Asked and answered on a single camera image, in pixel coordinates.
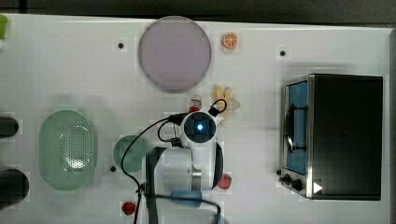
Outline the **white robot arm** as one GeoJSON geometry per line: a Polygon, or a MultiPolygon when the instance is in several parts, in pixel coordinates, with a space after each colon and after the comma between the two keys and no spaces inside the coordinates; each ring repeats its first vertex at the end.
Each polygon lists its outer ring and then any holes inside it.
{"type": "Polygon", "coordinates": [[[154,147],[146,155],[148,224],[160,224],[159,199],[192,207],[208,204],[203,194],[214,189],[223,174],[214,110],[171,115],[168,121],[179,127],[179,136],[170,147],[154,147]]]}

